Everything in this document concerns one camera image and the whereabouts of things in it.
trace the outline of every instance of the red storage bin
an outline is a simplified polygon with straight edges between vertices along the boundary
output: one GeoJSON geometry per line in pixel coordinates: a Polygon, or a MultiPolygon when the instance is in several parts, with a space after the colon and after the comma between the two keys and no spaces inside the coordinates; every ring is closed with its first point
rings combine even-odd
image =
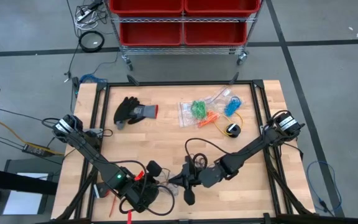
{"type": "Polygon", "coordinates": [[[119,36],[125,46],[174,46],[181,44],[179,22],[122,22],[119,36]]]}
{"type": "Polygon", "coordinates": [[[186,45],[243,45],[247,40],[245,22],[187,22],[186,45]]]}
{"type": "Polygon", "coordinates": [[[110,0],[110,10],[120,17],[181,16],[183,0],[110,0]]]}
{"type": "Polygon", "coordinates": [[[188,16],[248,17],[259,7],[260,0],[185,0],[188,16]]]}

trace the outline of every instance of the concrete floor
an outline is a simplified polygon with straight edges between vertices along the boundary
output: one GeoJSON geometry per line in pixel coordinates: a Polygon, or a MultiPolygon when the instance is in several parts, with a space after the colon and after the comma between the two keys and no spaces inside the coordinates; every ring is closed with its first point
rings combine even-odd
{"type": "MultiPolygon", "coordinates": [[[[272,1],[287,41],[358,39],[358,1],[272,1]]],[[[70,0],[72,8],[81,3],[70,0]]],[[[98,28],[112,32],[110,26],[98,28]]],[[[266,5],[250,41],[278,41],[266,5]]],[[[105,47],[116,46],[115,38],[106,35],[105,47]]],[[[75,47],[76,37],[64,1],[0,0],[0,52],[75,47]]],[[[250,47],[248,51],[251,55],[240,67],[236,66],[237,57],[234,55],[131,56],[135,70],[130,74],[139,81],[228,80],[238,71],[239,79],[243,80],[280,80],[288,109],[297,120],[305,122],[282,48],[250,47]]],[[[358,44],[290,47],[289,51],[327,161],[335,168],[344,214],[358,217],[358,44]]],[[[99,63],[113,61],[116,54],[78,54],[72,74],[80,77],[92,72],[99,63]]],[[[115,64],[103,65],[96,75],[110,82],[126,82],[129,72],[120,56],[115,64]]],[[[67,114],[70,111],[71,83],[63,82],[66,79],[63,73],[67,71],[71,57],[72,54],[0,57],[0,108],[38,118],[67,114]]],[[[37,121],[1,111],[0,119],[32,142],[47,144],[52,137],[50,130],[37,121]]],[[[11,135],[0,127],[0,136],[11,135]]],[[[306,128],[302,130],[298,145],[305,153],[303,163],[306,169],[316,160],[306,128]]],[[[65,146],[56,141],[52,147],[62,152],[65,146]]],[[[31,157],[0,144],[0,170],[7,159],[31,157]]],[[[310,178],[319,196],[329,202],[317,166],[311,170],[310,178]]],[[[45,221],[49,213],[46,211],[36,220],[45,221]]],[[[1,219],[2,222],[35,221],[34,217],[20,220],[7,217],[1,219]]]]}

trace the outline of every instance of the blue cable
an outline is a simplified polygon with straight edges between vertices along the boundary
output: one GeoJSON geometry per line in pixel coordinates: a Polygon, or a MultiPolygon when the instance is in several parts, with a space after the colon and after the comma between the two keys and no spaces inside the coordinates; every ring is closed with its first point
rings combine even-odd
{"type": "Polygon", "coordinates": [[[224,114],[226,116],[232,116],[234,112],[241,106],[241,100],[240,98],[233,96],[230,99],[230,102],[226,107],[224,108],[224,114]]]}
{"type": "MultiPolygon", "coordinates": [[[[338,196],[339,196],[339,204],[338,204],[335,208],[333,208],[332,210],[330,210],[330,212],[335,212],[336,210],[338,210],[338,209],[342,206],[342,195],[341,195],[341,193],[339,193],[338,187],[337,187],[337,185],[336,185],[335,170],[334,170],[334,168],[333,168],[331,165],[329,165],[328,163],[323,162],[323,161],[314,161],[314,162],[312,162],[311,164],[308,165],[308,168],[307,168],[307,170],[306,170],[306,177],[307,177],[307,179],[308,179],[308,182],[309,182],[309,185],[310,185],[311,190],[312,190],[313,193],[318,197],[318,201],[319,201],[319,202],[322,202],[323,199],[321,199],[320,196],[316,193],[316,191],[314,190],[313,185],[311,184],[310,178],[309,178],[309,169],[310,169],[311,165],[313,165],[313,164],[315,164],[315,163],[325,164],[325,165],[327,165],[327,166],[333,171],[333,181],[334,181],[335,190],[336,190],[336,192],[338,193],[338,196]]],[[[317,207],[316,205],[315,205],[314,207],[315,207],[317,210],[326,212],[323,208],[319,208],[319,207],[317,207]]]]}
{"type": "Polygon", "coordinates": [[[100,83],[100,82],[107,82],[107,79],[106,78],[98,78],[96,76],[94,76],[93,74],[86,74],[86,75],[83,75],[81,78],[80,78],[80,84],[81,83],[100,83]]]}

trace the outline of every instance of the yellow cable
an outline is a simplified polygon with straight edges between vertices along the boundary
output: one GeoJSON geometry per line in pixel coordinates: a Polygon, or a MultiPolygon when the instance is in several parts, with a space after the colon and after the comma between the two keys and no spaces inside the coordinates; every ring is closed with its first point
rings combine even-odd
{"type": "Polygon", "coordinates": [[[55,155],[59,155],[59,156],[64,156],[64,154],[60,153],[60,152],[56,152],[56,151],[53,151],[53,150],[50,150],[46,147],[42,147],[42,146],[37,146],[35,144],[32,144],[31,142],[27,142],[25,140],[23,140],[22,138],[20,138],[20,136],[18,136],[10,127],[8,127],[6,124],[4,124],[3,122],[0,121],[0,125],[4,126],[6,129],[8,129],[13,135],[15,135],[15,137],[20,140],[21,142],[23,142],[24,144],[27,144],[29,146],[32,146],[34,148],[37,148],[37,149],[42,149],[44,151],[47,151],[47,152],[50,152],[50,153],[53,153],[55,155]]]}
{"type": "MultiPolygon", "coordinates": [[[[244,120],[242,119],[242,116],[241,116],[239,113],[237,113],[237,112],[234,112],[234,113],[240,117],[240,119],[241,119],[241,126],[240,126],[240,128],[242,128],[242,125],[244,124],[244,120]]],[[[222,116],[224,116],[224,117],[229,121],[229,123],[233,124],[233,122],[231,122],[230,118],[228,118],[226,115],[222,114],[222,116]]],[[[224,135],[226,135],[226,136],[230,136],[230,133],[227,133],[226,130],[222,131],[222,129],[220,129],[215,122],[214,122],[214,124],[215,124],[215,127],[216,127],[222,134],[224,134],[224,135]]]]}

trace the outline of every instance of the wooden table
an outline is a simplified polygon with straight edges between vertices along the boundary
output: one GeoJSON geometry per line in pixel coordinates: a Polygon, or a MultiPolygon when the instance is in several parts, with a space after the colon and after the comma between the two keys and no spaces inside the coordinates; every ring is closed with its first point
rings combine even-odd
{"type": "MultiPolygon", "coordinates": [[[[265,91],[268,98],[271,113],[287,108],[280,86],[277,80],[264,81],[265,91]]],[[[106,116],[106,129],[113,130],[111,137],[104,137],[102,154],[110,161],[133,159],[147,164],[155,160],[161,167],[170,169],[178,174],[184,163],[184,143],[189,138],[205,138],[214,142],[224,150],[235,152],[244,147],[259,136],[257,121],[249,85],[234,85],[232,90],[238,95],[244,104],[238,109],[238,113],[244,119],[241,135],[238,138],[228,138],[221,134],[213,124],[201,129],[190,126],[180,128],[178,122],[177,103],[182,101],[193,101],[209,95],[214,95],[221,85],[201,86],[131,86],[114,87],[110,89],[108,112],[106,116]],[[142,104],[158,104],[159,111],[157,119],[144,119],[134,124],[126,125],[119,131],[114,125],[114,113],[125,96],[136,96],[142,104]]],[[[90,125],[96,84],[82,84],[75,107],[75,115],[84,124],[84,128],[90,125]]],[[[96,124],[100,122],[101,108],[104,92],[101,93],[99,101],[99,113],[96,124]]],[[[263,109],[260,94],[258,92],[260,108],[263,109]]],[[[220,119],[217,124],[220,127],[227,125],[225,119],[220,119]]],[[[221,157],[223,154],[213,146],[201,141],[192,141],[188,145],[190,153],[202,152],[207,155],[209,161],[221,157]]],[[[66,153],[73,148],[67,146],[66,153]]],[[[52,218],[59,216],[78,190],[83,164],[83,156],[75,151],[65,160],[60,174],[58,190],[53,207],[52,218]]],[[[303,170],[299,152],[289,146],[282,146],[282,163],[287,178],[287,184],[303,205],[310,211],[314,211],[305,172],[303,170]]],[[[123,164],[134,174],[138,174],[141,168],[137,164],[123,164]]],[[[282,192],[277,186],[279,201],[282,211],[285,206],[282,192]]],[[[133,213],[133,220],[177,220],[177,219],[212,219],[212,218],[255,218],[262,217],[268,212],[274,216],[272,196],[263,152],[260,151],[240,169],[238,176],[230,181],[223,180],[210,189],[202,186],[193,188],[196,195],[196,203],[188,206],[183,200],[183,189],[176,196],[176,204],[173,212],[167,216],[159,217],[149,212],[133,213]]],[[[84,196],[82,217],[85,217],[88,204],[88,195],[84,196]]],[[[126,220],[127,215],[118,211],[116,204],[113,214],[109,217],[113,195],[105,198],[97,198],[94,202],[92,221],[114,221],[126,220]]],[[[171,206],[171,198],[168,194],[160,193],[150,208],[156,212],[166,212],[171,206]]]]}

